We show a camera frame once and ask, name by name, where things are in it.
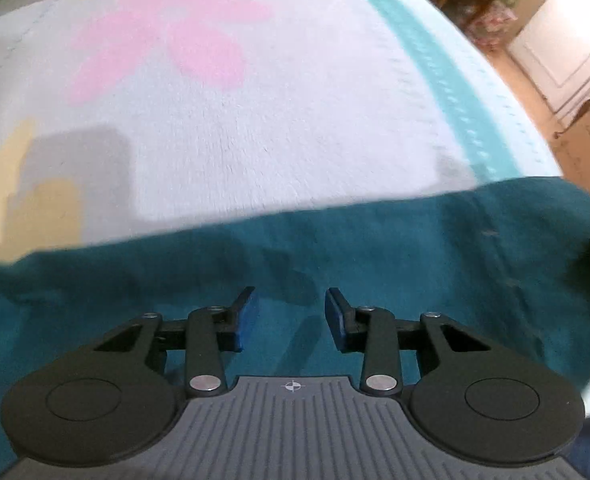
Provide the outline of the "teal pants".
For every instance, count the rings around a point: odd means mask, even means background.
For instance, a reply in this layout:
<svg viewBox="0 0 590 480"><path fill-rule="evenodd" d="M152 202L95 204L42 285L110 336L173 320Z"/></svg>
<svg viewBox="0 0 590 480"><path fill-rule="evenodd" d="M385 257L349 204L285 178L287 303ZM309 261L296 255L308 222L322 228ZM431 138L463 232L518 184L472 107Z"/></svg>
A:
<svg viewBox="0 0 590 480"><path fill-rule="evenodd" d="M19 378L147 311L183 318L255 287L229 375L357 374L327 289L398 318L454 318L590 382L590 195L559 178L268 214L0 263L0 403ZM0 424L0 472L13 460Z"/></svg>

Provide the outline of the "floral white bedsheet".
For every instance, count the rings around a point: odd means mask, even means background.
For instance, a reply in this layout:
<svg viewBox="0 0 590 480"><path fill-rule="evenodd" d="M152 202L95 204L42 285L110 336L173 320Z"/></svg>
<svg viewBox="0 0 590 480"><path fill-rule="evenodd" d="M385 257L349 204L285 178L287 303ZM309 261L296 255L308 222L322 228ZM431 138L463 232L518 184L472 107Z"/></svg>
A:
<svg viewBox="0 0 590 480"><path fill-rule="evenodd" d="M562 179L425 0L0 0L2 264L523 178Z"/></svg>

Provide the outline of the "white cabinet door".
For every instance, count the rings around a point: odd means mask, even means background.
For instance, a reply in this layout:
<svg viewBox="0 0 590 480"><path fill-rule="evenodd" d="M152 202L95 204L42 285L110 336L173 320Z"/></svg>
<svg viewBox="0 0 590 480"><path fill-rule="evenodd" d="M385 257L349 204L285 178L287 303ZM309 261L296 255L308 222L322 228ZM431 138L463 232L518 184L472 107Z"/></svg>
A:
<svg viewBox="0 0 590 480"><path fill-rule="evenodd" d="M544 0L508 54L566 125L590 98L590 0Z"/></svg>

